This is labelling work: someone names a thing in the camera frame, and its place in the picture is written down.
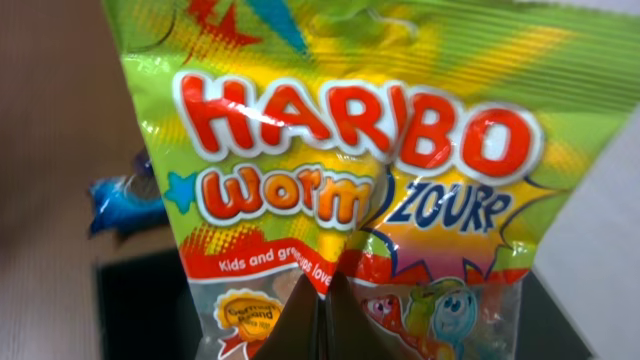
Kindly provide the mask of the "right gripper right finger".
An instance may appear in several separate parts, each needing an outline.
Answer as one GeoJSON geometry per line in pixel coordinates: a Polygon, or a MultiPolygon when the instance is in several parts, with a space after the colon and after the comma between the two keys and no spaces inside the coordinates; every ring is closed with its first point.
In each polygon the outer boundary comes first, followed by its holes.
{"type": "Polygon", "coordinates": [[[347,277],[337,272],[325,298],[328,360],[392,360],[393,354],[376,334],[347,277]]]}

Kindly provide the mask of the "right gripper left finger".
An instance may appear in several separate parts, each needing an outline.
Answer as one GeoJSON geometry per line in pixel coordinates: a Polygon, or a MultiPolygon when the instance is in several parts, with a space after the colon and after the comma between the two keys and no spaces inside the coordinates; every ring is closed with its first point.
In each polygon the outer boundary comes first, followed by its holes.
{"type": "Polygon", "coordinates": [[[317,360],[319,306],[315,288],[302,275],[253,360],[317,360]]]}

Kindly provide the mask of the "Haribo worms gummy bag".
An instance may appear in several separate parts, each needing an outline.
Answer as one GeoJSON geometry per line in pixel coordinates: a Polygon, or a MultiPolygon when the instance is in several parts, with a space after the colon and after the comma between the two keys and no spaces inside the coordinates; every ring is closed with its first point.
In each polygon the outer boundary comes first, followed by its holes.
{"type": "Polygon", "coordinates": [[[543,1],[103,5],[198,314],[253,359],[343,273],[393,359],[512,359],[521,283],[639,102],[639,19],[543,1]]]}

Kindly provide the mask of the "blue Oreo cookie pack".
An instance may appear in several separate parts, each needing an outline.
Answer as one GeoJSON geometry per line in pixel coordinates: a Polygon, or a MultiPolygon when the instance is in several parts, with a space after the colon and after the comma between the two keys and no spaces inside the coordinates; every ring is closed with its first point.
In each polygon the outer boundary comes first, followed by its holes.
{"type": "Polygon", "coordinates": [[[115,231],[126,238],[134,233],[167,225],[169,220],[146,150],[133,159],[134,172],[102,178],[88,187],[93,218],[88,235],[115,231]]]}

